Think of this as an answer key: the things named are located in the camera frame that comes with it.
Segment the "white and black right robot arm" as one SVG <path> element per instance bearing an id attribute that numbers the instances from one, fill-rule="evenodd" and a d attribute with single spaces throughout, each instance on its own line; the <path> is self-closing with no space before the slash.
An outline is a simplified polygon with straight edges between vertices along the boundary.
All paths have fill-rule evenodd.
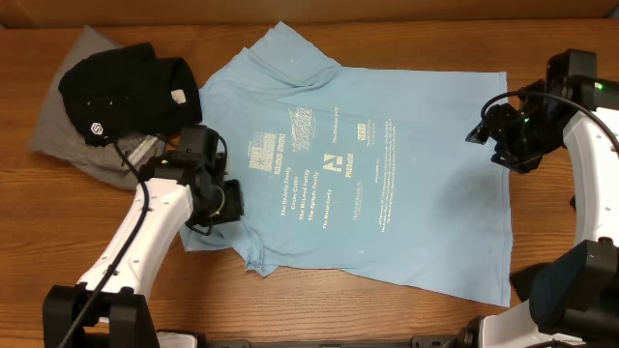
<path id="1" fill-rule="evenodd" d="M 593 52 L 552 56 L 545 78 L 487 101 L 466 139 L 495 142 L 492 162 L 519 174 L 567 149 L 574 246 L 511 276 L 519 305 L 473 320 L 448 347 L 615 347 L 618 344 L 618 84 L 597 76 Z"/>

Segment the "light blue printed t-shirt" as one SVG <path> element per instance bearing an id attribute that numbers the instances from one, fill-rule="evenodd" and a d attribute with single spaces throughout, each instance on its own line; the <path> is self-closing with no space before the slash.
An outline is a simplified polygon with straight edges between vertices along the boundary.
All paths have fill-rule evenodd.
<path id="1" fill-rule="evenodd" d="M 501 72 L 349 68 L 285 24 L 200 89 L 240 220 L 181 232 L 262 276 L 339 269 L 490 305 L 511 300 L 508 171 L 466 141 Z"/>

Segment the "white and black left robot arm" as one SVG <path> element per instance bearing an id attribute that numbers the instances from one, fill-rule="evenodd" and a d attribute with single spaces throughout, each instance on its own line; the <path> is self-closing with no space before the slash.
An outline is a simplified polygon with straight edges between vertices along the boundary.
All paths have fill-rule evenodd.
<path id="1" fill-rule="evenodd" d="M 206 126 L 181 131 L 177 148 L 134 168 L 133 203 L 105 251 L 74 286 L 44 299 L 47 347 L 204 347 L 202 333 L 156 330 L 148 300 L 182 227 L 199 236 L 244 213 L 241 187 L 225 180 L 227 145 Z"/>

